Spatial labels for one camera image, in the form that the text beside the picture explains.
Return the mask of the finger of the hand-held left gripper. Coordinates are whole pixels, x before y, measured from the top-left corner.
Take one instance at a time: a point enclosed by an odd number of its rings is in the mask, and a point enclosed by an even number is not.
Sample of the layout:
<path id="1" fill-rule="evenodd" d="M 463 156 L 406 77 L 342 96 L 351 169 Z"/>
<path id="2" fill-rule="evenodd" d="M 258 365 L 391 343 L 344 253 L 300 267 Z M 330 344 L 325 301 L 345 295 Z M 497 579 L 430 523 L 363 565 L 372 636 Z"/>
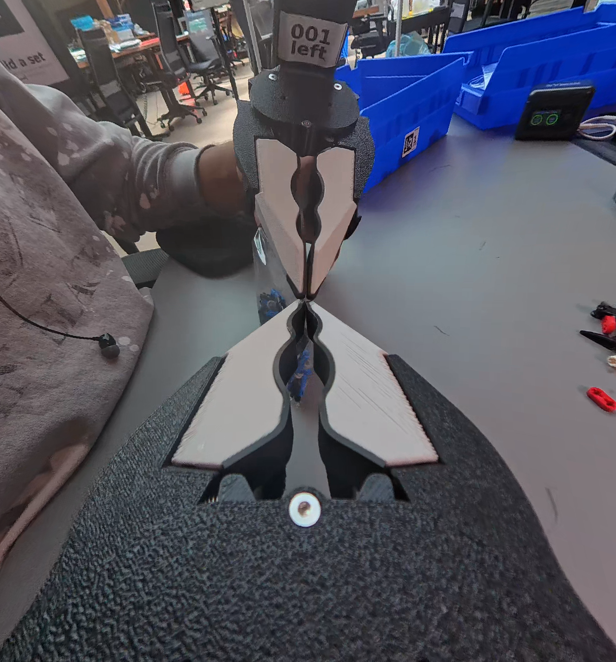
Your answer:
<path id="1" fill-rule="evenodd" d="M 270 242 L 298 299 L 306 295 L 307 256 L 297 221 L 300 208 L 291 190 L 299 157 L 273 138 L 255 141 L 259 192 L 254 197 L 255 217 Z"/>
<path id="2" fill-rule="evenodd" d="M 310 282 L 307 297 L 316 296 L 337 259 L 353 220 L 357 205 L 353 200 L 355 152 L 333 147 L 316 158 L 322 194 L 316 206 L 319 232 L 312 246 Z"/>

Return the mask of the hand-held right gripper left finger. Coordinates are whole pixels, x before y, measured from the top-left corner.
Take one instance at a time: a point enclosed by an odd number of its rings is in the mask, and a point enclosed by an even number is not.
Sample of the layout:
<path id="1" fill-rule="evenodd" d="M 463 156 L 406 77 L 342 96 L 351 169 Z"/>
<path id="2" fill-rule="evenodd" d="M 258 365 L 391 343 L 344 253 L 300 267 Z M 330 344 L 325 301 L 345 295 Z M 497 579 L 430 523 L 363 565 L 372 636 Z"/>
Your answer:
<path id="1" fill-rule="evenodd" d="M 304 329 L 305 303 L 296 301 L 227 352 L 179 440 L 174 466 L 231 468 L 279 438 Z"/>

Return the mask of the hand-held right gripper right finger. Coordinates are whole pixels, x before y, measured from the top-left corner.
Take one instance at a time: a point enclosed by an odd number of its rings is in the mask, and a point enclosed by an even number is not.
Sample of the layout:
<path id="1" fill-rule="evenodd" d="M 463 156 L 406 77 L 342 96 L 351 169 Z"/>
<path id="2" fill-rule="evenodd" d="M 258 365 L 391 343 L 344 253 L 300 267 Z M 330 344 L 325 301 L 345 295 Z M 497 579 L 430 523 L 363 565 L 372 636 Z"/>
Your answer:
<path id="1" fill-rule="evenodd" d="M 307 331 L 323 384 L 320 423 L 329 438 L 383 468 L 436 463 L 387 353 L 314 302 L 307 304 Z"/>

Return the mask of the blue bin with square label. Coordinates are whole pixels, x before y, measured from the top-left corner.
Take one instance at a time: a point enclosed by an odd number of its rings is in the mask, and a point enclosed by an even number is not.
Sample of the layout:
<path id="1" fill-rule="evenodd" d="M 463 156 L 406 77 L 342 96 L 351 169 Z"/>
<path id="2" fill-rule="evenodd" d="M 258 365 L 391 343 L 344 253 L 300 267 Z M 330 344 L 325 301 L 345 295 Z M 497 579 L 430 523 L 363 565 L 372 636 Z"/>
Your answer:
<path id="1" fill-rule="evenodd" d="M 364 188 L 388 175 L 445 137 L 465 69 L 473 52 L 359 60 L 336 70 L 335 79 L 358 95 L 375 144 L 375 161 Z"/>

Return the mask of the clear bag of blue bricks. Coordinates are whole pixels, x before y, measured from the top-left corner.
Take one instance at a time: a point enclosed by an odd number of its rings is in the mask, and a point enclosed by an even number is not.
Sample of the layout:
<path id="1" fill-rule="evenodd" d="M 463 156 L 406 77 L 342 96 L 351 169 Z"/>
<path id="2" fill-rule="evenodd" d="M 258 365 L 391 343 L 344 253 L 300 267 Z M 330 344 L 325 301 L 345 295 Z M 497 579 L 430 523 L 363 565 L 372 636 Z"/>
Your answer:
<path id="1" fill-rule="evenodd" d="M 297 297 L 286 280 L 277 251 L 259 227 L 253 238 L 253 264 L 256 279 L 256 306 L 260 325 L 293 304 Z M 281 359 L 280 374 L 285 391 L 296 413 L 303 418 L 318 411 L 319 380 L 314 368 L 314 345 L 306 332 L 295 341 Z"/>

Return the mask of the person's left forearm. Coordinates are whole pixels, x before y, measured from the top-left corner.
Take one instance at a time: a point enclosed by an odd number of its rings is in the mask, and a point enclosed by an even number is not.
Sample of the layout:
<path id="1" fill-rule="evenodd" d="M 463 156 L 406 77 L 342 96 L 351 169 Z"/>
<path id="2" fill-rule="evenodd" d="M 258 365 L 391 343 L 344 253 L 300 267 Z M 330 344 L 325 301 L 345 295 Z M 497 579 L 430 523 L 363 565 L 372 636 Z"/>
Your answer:
<path id="1" fill-rule="evenodd" d="M 132 242 L 207 216 L 198 176 L 203 148 L 155 142 L 89 119 L 51 87 L 30 85 L 25 91 L 19 129 L 99 229 Z"/>

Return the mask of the grey desk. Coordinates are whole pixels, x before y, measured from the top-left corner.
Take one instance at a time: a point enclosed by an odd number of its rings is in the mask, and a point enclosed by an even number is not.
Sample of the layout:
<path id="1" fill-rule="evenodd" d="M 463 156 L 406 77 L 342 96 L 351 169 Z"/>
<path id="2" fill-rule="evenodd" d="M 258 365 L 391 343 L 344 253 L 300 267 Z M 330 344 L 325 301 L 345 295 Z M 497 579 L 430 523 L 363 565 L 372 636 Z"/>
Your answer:
<path id="1" fill-rule="evenodd" d="M 454 120 L 360 202 L 311 307 L 387 355 L 439 458 L 336 497 L 346 351 L 316 348 L 281 495 L 172 466 L 225 354 L 258 326 L 253 270 L 169 261 L 122 400 L 0 571 L 0 661 L 616 661 L 616 369 L 580 330 L 616 304 L 616 168 Z"/>

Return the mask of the black desk mat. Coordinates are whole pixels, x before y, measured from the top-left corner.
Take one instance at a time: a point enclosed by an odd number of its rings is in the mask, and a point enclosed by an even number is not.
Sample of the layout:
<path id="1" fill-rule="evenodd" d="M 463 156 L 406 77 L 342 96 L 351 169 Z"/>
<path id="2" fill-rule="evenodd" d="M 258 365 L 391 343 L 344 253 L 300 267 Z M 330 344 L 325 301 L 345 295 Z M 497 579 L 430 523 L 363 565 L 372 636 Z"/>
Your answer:
<path id="1" fill-rule="evenodd" d="M 616 112 L 583 121 L 571 142 L 616 166 Z"/>

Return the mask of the person's left hand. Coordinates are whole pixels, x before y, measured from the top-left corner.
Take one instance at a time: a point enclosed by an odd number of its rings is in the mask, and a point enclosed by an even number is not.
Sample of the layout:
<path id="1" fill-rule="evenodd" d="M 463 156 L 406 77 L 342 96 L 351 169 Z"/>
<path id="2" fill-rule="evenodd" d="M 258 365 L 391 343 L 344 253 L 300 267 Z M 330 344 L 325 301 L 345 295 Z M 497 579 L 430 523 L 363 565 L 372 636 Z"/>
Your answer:
<path id="1" fill-rule="evenodd" d="M 233 141 L 207 146 L 197 161 L 197 177 L 204 203 L 225 217 L 246 211 L 243 177 Z"/>

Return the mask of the row of black office chairs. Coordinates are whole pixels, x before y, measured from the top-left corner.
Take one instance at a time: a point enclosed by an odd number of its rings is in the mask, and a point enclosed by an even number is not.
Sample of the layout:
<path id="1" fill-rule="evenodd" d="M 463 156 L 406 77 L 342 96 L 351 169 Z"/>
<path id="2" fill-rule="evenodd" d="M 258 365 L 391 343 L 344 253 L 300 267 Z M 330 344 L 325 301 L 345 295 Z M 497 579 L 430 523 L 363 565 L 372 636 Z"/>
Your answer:
<path id="1" fill-rule="evenodd" d="M 167 137 L 175 120 L 207 116 L 200 99 L 217 104 L 216 92 L 238 99 L 230 51 L 218 1 L 143 1 L 154 29 L 135 36 L 128 14 L 97 21 L 73 19 L 82 56 L 96 93 L 97 113 L 155 141 Z"/>

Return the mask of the person's grey patterned sweatshirt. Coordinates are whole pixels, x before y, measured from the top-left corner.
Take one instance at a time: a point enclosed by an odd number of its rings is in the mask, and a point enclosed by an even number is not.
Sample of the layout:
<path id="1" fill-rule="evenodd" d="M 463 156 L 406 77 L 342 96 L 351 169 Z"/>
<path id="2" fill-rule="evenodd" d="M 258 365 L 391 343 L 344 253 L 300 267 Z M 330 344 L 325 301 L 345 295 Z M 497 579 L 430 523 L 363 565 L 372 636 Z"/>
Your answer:
<path id="1" fill-rule="evenodd" d="M 0 567 L 94 445 L 153 312 L 19 129 L 25 86 L 0 63 Z"/>

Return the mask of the long blue plastic bin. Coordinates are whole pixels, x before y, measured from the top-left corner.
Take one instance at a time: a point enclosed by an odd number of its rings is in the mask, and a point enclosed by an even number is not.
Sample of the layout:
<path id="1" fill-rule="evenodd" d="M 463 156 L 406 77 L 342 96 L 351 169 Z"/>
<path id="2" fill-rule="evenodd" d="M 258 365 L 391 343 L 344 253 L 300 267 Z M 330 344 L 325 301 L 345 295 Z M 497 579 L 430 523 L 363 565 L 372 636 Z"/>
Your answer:
<path id="1" fill-rule="evenodd" d="M 445 41 L 443 53 L 506 48 L 528 42 L 616 24 L 616 3 L 602 3 L 585 12 L 582 7 L 505 22 L 455 34 Z"/>
<path id="2" fill-rule="evenodd" d="M 481 130 L 515 126 L 535 87 L 587 83 L 595 88 L 589 109 L 616 109 L 616 24 L 505 48 L 484 89 L 483 63 L 471 58 L 454 113 Z"/>

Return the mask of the black display device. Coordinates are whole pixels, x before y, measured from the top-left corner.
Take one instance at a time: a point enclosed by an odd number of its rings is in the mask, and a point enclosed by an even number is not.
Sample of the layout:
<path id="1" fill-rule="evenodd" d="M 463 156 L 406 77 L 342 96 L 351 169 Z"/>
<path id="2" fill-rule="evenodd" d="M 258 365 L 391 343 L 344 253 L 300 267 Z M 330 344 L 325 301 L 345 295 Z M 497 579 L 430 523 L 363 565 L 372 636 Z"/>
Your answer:
<path id="1" fill-rule="evenodd" d="M 567 142 L 575 136 L 596 87 L 590 80 L 535 86 L 529 92 L 514 139 Z"/>

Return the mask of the black framed tag sign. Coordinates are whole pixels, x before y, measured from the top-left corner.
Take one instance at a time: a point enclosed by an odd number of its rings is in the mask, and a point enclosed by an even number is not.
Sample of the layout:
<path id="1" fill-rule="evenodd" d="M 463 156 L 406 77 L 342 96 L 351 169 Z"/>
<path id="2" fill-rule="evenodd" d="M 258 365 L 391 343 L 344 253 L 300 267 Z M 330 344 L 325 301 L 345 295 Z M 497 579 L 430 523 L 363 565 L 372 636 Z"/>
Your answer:
<path id="1" fill-rule="evenodd" d="M 0 63 L 26 84 L 71 87 L 61 40 L 37 1 L 0 1 Z"/>

